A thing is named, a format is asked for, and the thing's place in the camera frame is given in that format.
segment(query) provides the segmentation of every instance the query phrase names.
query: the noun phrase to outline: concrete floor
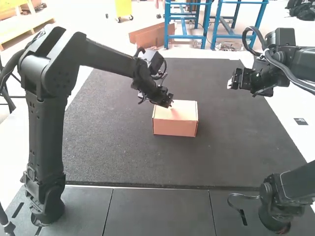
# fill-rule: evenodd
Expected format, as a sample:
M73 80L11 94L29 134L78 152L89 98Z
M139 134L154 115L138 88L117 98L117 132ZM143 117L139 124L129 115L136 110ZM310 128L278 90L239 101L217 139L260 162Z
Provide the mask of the concrete floor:
M121 24L116 23L114 16L109 11L110 0L90 0L89 3L78 0L46 0L48 4L47 10L52 10L56 14L57 24L70 29L78 30L86 33L89 38L98 41L107 46L113 47L119 51L134 54L135 45L129 42L128 33L152 24L162 22L163 19L156 19L156 12L153 9L152 2L132 2L134 20L126 20ZM212 15L216 11L216 2L212 6ZM278 0L270 1L267 5L265 15L261 24L261 31L263 35L275 30L277 27L293 27L296 32L296 43L300 46L315 46L315 22L303 22L296 18L287 18L288 11L284 8L287 2ZM223 6L222 14L233 15L234 7L231 4ZM241 6L239 18L236 25L237 33L249 25L255 23L256 15L259 11L259 6L245 4ZM109 13L110 19L105 18L105 14ZM212 28L210 26L208 31L208 39L211 40ZM181 32L180 25L177 27L178 32ZM194 30L191 33L201 34L203 29ZM19 49L23 48L32 36L24 34L4 45L5 51L1 52L1 58L4 64L9 58ZM174 46L170 50L161 50L165 57L194 57L194 58L229 58L240 59L241 57L248 57L248 53L240 52L212 52L209 50L209 43L206 44L206 50L193 49L190 45ZM256 50L260 49L260 44L256 41L254 46ZM246 63L242 60L245 66L251 66L251 60ZM82 67L77 82L77 86L73 91L73 95L69 99L72 101L81 85L91 72L90 68ZM8 87L11 95L23 95L25 92L20 88L20 85L14 80L10 79ZM282 125L287 130L304 158L309 162L315 159L313 152L314 138L312 134L315 133L315 112L310 109L314 107L315 99L310 94L303 92L296 87L277 88L275 96L267 99L268 103L278 116ZM11 182L7 179L0 178L1 189L9 189L7 196L0 194L3 206L7 206L12 197L15 195L19 186L19 178L22 171L25 169L27 163L28 153L28 119L27 106L24 99L14 99L16 106L20 109L9 116L0 124L0 173L3 176L12 176ZM0 106L0 122L9 115L6 106ZM293 118L305 118L309 123L308 127L297 126L293 122Z

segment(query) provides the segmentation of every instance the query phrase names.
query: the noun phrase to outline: black robotic arm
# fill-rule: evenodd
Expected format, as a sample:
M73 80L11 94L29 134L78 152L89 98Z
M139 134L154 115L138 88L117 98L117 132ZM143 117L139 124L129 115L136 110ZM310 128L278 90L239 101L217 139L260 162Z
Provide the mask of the black robotic arm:
M142 58L138 57L140 51L144 53ZM21 182L31 201L32 222L45 226L64 212L63 119L79 67L86 65L132 78L131 87L139 91L141 102L149 100L168 108L173 95L156 84L167 75L166 61L158 52L140 48L132 57L96 43L81 32L71 33L52 25L12 57L0 74L1 87L5 73L16 64L26 91L30 122L29 162Z
M264 53L248 47L249 31L257 34ZM278 28L263 38L257 28L248 27L243 32L243 43L255 56L253 68L237 68L228 81L228 89L245 89L253 96L271 97L274 87L287 87L292 82L315 94L315 48L296 46L294 29ZM260 186L260 221L269 230L285 234L293 217L303 215L305 206L313 204L314 198L315 161L292 171L272 174Z

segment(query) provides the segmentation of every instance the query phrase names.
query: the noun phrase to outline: metal frame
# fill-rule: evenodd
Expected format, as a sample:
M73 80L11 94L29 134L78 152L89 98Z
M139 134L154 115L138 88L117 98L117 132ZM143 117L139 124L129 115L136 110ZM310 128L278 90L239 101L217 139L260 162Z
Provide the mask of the metal frame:
M236 4L234 16L221 16L221 8L222 8L223 3ZM212 34L212 40L211 40L211 49L212 50L215 49L217 38L239 38L239 39L242 38L241 34L235 34L234 30L233 30L235 28L235 24L236 24L236 20L237 20L237 16L238 16L238 12L239 12L241 4L261 4L261 7L259 10L257 19L256 19L256 23L255 23L255 27L259 28L261 20L262 20L262 16L264 14L264 11L266 9L266 5L268 3L269 3L268 0L262 0L262 1L219 0L216 16L210 16L211 19L215 19L215 24L214 24L214 28L213 28L213 34ZM225 19L232 19L233 20L231 27L228 25L228 23L225 21ZM228 34L217 34L218 26L219 26L220 22L222 23L222 25L224 26L224 28ZM246 38L251 41L249 44L249 47L252 48L254 43L255 43L255 40L256 40L256 33L253 32L252 35L249 35Z
M197 2L171 2L171 0L165 0L165 27L164 27L164 48L168 49L169 39L178 38L178 39L201 39L201 49L204 49L206 46L207 33L208 33L208 25L210 20L210 10L211 10L212 0L206 0L206 2L201 3L201 0L197 0ZM181 13L171 13L171 5L179 5L181 9ZM192 13L192 9L190 7L189 12L184 12L183 5L197 5L196 13ZM185 20L194 20L195 26L194 28L198 28L198 20L199 20L199 10L200 6L205 5L205 17L203 20L203 35L188 35L186 29ZM181 20L183 34L173 34L168 35L168 25L171 20Z

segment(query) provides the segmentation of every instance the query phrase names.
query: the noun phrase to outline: yellow cart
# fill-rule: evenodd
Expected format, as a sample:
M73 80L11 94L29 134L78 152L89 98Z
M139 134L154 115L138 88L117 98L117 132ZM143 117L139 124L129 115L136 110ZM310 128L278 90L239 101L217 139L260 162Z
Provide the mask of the yellow cart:
M28 3L28 0L0 0L0 11Z
M128 16L129 20L133 20L131 0L112 0L111 12L115 15L115 20L120 23L122 17Z

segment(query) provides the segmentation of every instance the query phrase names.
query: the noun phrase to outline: brown cardboard box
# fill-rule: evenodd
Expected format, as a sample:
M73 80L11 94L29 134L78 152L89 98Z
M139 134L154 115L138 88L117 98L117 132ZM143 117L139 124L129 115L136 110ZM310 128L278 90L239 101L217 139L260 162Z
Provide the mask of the brown cardboard box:
M164 45L164 22L129 33L130 43L137 44L137 48L160 47ZM175 24L168 26L168 34L175 34Z
M198 107L196 101L174 100L172 107L154 106L153 134L196 137Z

